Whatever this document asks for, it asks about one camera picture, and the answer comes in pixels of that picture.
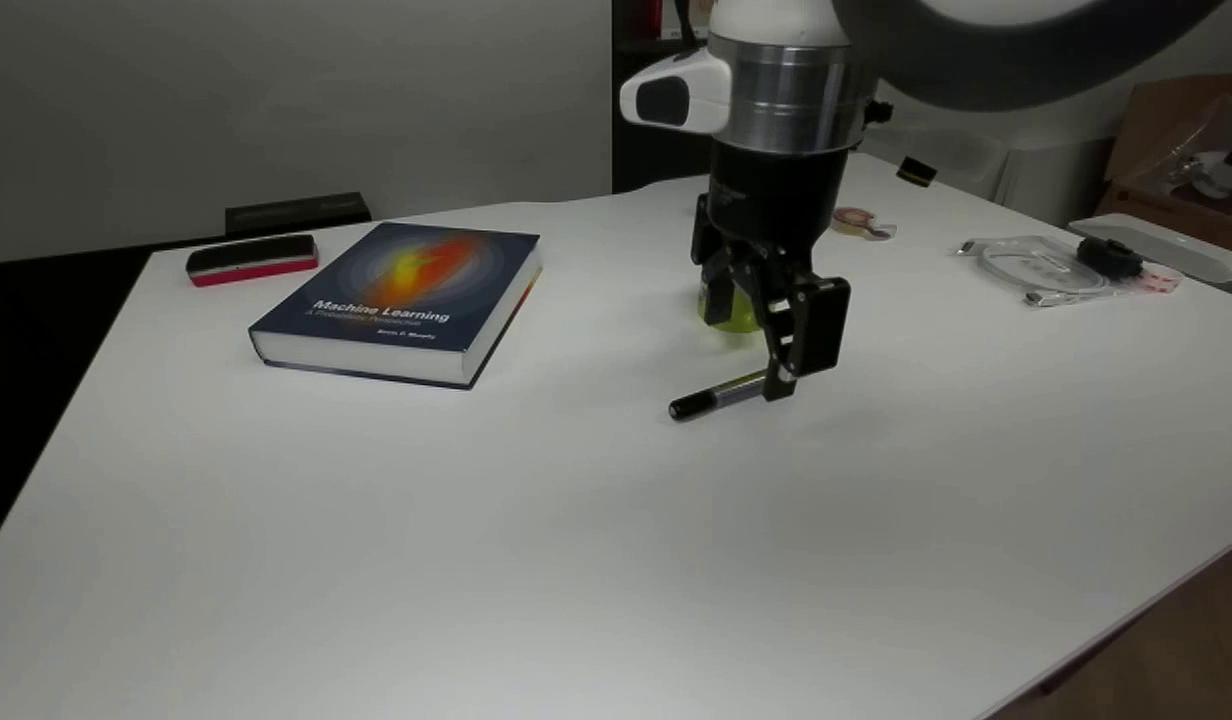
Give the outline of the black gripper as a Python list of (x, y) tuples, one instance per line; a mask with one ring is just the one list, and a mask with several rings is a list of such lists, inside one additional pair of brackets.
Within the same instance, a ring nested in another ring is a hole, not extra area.
[[(842, 152), (766, 157), (717, 143), (708, 196), (694, 196), (690, 217), (701, 285), (732, 280), (723, 234), (808, 257), (835, 208), (842, 162)], [(800, 258), (757, 258), (738, 271), (738, 287), (766, 342), (766, 398), (784, 398), (803, 375), (841, 364), (852, 302), (842, 277), (815, 277)]]

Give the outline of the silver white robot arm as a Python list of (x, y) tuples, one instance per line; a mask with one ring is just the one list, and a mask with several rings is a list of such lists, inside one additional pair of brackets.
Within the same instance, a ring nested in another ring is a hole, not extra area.
[(701, 49), (619, 83), (627, 125), (711, 138), (690, 222), (705, 318), (726, 323), (744, 297), (766, 342), (757, 373), (670, 398), (670, 419), (748, 395), (784, 398), (800, 375), (841, 360), (852, 285), (820, 277), (810, 248), (870, 89), (833, 0), (717, 0)]

